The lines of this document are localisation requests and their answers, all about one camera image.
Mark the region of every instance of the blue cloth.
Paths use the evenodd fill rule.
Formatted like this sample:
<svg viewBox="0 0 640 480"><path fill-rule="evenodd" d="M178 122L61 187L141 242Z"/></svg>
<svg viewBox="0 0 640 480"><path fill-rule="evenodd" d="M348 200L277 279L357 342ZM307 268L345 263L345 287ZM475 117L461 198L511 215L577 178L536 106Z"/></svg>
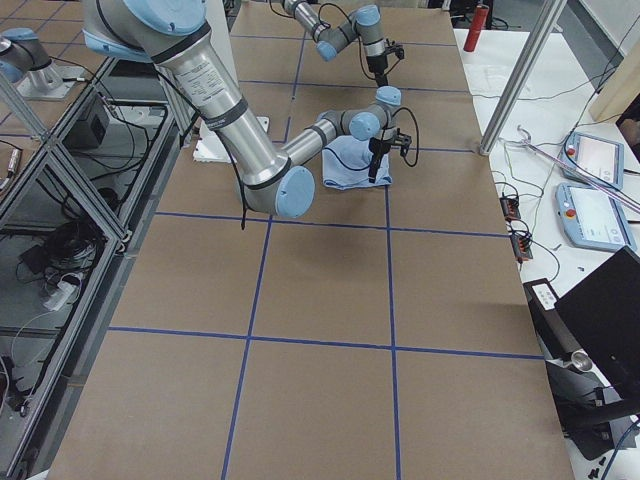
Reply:
<svg viewBox="0 0 640 480"><path fill-rule="evenodd" d="M328 149L333 150L342 163L358 171L345 168ZM369 151L368 141L360 141L348 135L336 138L322 149L322 183L325 187L338 190L390 185L392 179L389 174L389 155L382 157L376 182L369 183L371 157L373 154Z"/></svg>

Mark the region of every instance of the white desk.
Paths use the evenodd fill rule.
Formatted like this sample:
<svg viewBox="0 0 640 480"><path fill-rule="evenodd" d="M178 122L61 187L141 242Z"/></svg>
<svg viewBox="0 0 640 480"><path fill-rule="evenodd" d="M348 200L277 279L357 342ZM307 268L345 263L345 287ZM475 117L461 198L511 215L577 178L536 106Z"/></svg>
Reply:
<svg viewBox="0 0 640 480"><path fill-rule="evenodd" d="M484 31L475 52L462 50L467 30L456 30L456 41L465 67L465 74L473 94L484 96L500 95L507 83L511 70L527 39L524 32ZM571 52L563 36L554 33L549 38L538 62L530 75L520 98L537 98L552 96L556 93L570 90L587 82L587 77L580 64ZM509 140L520 140L517 132L518 125L531 133L532 141L539 143L560 142L571 130L585 103L593 93L591 83L579 89L550 100L518 101L511 113L501 136ZM498 103L497 98L474 97L474 107L480 128L484 131L491 115ZM581 123L590 123L593 119L588 111L583 115ZM625 167L640 170L633 153L624 142L622 135L614 123L602 123L579 127L577 131L592 133L600 137L619 141L625 145ZM547 152L556 155L559 146L544 146ZM551 164L548 160L525 151L524 149L509 148L509 156L515 177L542 186L549 175ZM497 143L490 155L491 167L494 171L502 172L506 181L512 183L520 194L539 194L536 188L518 182L510 174L507 158L502 143ZM503 181L499 173L494 173L496 181ZM562 231L562 225L557 215L555 205L555 191L559 183L566 181L558 168L549 177L544 196L540 203L537 226L534 230L534 240L554 250L560 261L560 273L553 282L553 287L562 296L593 270L601 265L611 253L595 250L574 248ZM633 198L640 198L640 177L625 175L624 192ZM538 200L534 197L522 197L520 212L522 218L533 228L535 208ZM625 210L628 219L638 219L633 212ZM632 226L636 241L640 240L640 228ZM523 282L542 277L551 278L556 271L553 258L540 247L533 245L534 259L525 262L521 271ZM585 460L573 442L567 441L571 462L576 479L583 479L592 468L600 467L597 460ZM640 472L640 449L621 451L609 472L608 479L637 478Z"/></svg>

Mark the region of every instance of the folded cloth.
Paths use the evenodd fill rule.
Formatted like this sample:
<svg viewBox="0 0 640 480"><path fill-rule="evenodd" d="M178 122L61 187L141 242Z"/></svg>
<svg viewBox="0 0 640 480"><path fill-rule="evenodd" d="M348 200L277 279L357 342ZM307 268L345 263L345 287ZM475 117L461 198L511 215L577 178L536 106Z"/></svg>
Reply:
<svg viewBox="0 0 640 480"><path fill-rule="evenodd" d="M375 183L369 182L372 157L367 140L360 141L350 135L336 138L322 149L322 183L338 190L390 185L389 155L382 157Z"/></svg>

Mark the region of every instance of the light blue cap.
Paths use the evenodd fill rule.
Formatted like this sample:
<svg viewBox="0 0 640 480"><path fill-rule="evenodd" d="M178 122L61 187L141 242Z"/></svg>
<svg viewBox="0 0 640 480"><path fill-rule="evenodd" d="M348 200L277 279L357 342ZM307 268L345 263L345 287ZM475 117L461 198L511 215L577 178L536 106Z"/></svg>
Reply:
<svg viewBox="0 0 640 480"><path fill-rule="evenodd" d="M293 167L278 186L276 213L281 217L299 217L309 210L315 190L313 174L304 167Z"/></svg>
<svg viewBox="0 0 640 480"><path fill-rule="evenodd" d="M380 11L375 5L365 5L356 10L356 22L363 27L371 27L380 21Z"/></svg>
<svg viewBox="0 0 640 480"><path fill-rule="evenodd" d="M324 40L318 42L318 44L316 45L316 50L318 50L318 53L325 62L330 62L338 55L335 47L329 42L325 42Z"/></svg>
<svg viewBox="0 0 640 480"><path fill-rule="evenodd" d="M349 122L349 133L356 139L369 140L380 131L380 120L371 112L360 112Z"/></svg>
<svg viewBox="0 0 640 480"><path fill-rule="evenodd" d="M402 92L396 87L380 87L376 91L376 100L387 105L399 107L402 104Z"/></svg>
<svg viewBox="0 0 640 480"><path fill-rule="evenodd" d="M193 0L122 0L147 27L167 35L189 35L205 22L205 5Z"/></svg>
<svg viewBox="0 0 640 480"><path fill-rule="evenodd" d="M2 32L2 35L11 41L17 40L37 40L38 36L30 28L10 28L9 30Z"/></svg>
<svg viewBox="0 0 640 480"><path fill-rule="evenodd" d="M87 45L87 48L100 55L119 58L120 60L129 60L131 62L151 63L151 58L149 58L145 52L134 50L126 45L120 45L106 38L100 38L86 30L83 30L83 32L84 43Z"/></svg>
<svg viewBox="0 0 640 480"><path fill-rule="evenodd" d="M14 67L10 63L0 60L0 72L4 73L5 77L11 82L16 83L20 81L23 73L18 68Z"/></svg>

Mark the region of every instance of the red bottle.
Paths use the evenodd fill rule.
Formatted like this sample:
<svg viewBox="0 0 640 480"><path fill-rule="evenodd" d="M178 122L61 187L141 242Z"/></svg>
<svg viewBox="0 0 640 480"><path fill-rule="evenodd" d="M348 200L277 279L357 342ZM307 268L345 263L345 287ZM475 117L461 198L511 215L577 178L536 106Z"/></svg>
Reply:
<svg viewBox="0 0 640 480"><path fill-rule="evenodd" d="M487 22L487 15L489 15L489 7L487 5L478 5L476 7L476 13L473 15L473 21L467 34L467 40L464 42L463 50L465 52L473 52L476 49L480 32Z"/></svg>

